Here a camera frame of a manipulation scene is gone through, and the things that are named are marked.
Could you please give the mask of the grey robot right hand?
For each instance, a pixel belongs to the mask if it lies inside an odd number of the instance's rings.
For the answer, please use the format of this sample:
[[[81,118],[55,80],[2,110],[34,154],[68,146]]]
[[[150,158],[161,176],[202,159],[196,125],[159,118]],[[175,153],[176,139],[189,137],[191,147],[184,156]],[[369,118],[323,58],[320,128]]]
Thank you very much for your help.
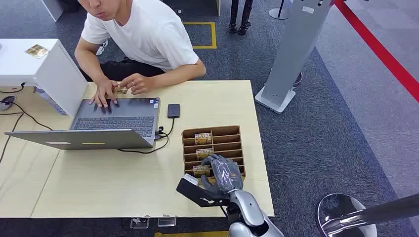
[[[201,165],[210,165],[215,177],[215,184],[212,184],[206,175],[201,175],[201,182],[206,190],[223,195],[243,188],[241,172],[236,162],[213,154],[203,159]]]

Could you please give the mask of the person's right hand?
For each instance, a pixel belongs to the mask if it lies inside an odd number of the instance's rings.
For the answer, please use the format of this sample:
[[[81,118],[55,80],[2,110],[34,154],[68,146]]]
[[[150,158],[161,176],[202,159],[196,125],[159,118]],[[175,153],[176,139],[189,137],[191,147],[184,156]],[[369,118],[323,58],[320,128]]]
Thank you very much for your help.
[[[114,104],[118,103],[114,95],[114,89],[119,86],[119,84],[116,81],[104,78],[94,80],[94,83],[96,84],[97,88],[95,95],[91,98],[89,102],[90,104],[95,103],[99,107],[107,108],[107,98],[110,98]]]

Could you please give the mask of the person's left hand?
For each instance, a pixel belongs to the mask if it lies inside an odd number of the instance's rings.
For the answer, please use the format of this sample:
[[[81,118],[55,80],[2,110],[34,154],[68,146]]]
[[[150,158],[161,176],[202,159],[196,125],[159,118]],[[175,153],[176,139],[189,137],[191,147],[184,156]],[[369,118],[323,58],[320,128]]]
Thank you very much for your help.
[[[145,77],[141,74],[132,74],[121,81],[119,87],[126,87],[131,91],[131,94],[144,94],[149,93],[156,89],[154,79]]]

